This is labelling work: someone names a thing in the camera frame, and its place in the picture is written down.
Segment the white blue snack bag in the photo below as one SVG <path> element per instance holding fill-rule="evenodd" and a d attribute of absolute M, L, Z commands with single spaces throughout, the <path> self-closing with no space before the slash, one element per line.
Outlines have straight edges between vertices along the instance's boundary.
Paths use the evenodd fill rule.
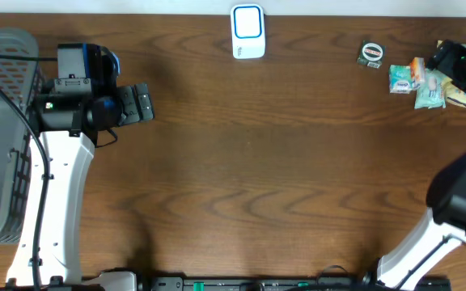
<path fill-rule="evenodd" d="M 453 79 L 447 74 L 437 69 L 437 74 L 442 79 L 441 87 L 443 89 L 444 98 L 447 103 L 466 108 L 466 92 L 461 90 L 453 83 Z"/>

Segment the small orange box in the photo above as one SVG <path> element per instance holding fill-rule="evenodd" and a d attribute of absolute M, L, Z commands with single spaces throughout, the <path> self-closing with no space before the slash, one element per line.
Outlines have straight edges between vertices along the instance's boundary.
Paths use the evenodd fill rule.
<path fill-rule="evenodd" d="M 425 60 L 422 57 L 415 57 L 409 64 L 412 89 L 416 91 L 426 82 Z"/>

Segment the teal candy pouch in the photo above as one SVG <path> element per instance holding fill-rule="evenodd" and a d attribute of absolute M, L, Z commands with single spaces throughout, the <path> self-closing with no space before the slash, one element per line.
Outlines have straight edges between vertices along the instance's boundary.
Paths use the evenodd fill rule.
<path fill-rule="evenodd" d="M 442 89 L 444 75 L 438 70 L 427 70 L 426 81 L 417 89 L 414 108 L 445 108 L 446 102 Z"/>

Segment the small teal box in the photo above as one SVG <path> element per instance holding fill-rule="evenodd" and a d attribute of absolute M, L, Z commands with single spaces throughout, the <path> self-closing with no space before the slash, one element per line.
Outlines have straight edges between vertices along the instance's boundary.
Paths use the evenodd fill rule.
<path fill-rule="evenodd" d="M 394 94 L 408 94 L 411 92 L 411 69 L 407 65 L 390 65 L 388 71 L 389 91 Z"/>

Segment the black round-logo packet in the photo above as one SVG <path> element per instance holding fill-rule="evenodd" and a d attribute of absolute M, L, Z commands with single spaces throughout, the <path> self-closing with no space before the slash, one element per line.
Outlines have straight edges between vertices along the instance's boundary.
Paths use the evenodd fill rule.
<path fill-rule="evenodd" d="M 370 68 L 378 69 L 383 64 L 386 47 L 368 40 L 362 42 L 357 63 Z"/>

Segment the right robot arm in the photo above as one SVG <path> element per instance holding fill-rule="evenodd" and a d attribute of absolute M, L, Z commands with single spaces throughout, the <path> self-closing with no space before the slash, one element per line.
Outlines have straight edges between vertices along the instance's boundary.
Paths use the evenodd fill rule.
<path fill-rule="evenodd" d="M 445 40 L 427 63 L 466 93 L 466 47 Z M 420 222 L 362 279 L 364 288 L 413 290 L 446 255 L 466 246 L 466 153 L 443 168 L 426 195 Z"/>

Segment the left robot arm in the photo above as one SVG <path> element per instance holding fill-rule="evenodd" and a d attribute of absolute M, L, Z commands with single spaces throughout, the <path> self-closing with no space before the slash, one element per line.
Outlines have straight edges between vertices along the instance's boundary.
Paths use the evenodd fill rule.
<path fill-rule="evenodd" d="M 19 247 L 7 290 L 107 289 L 83 282 L 79 225 L 98 134 L 153 120 L 145 83 L 118 86 L 120 62 L 97 44 L 61 44 L 57 77 L 28 108 L 31 177 Z"/>

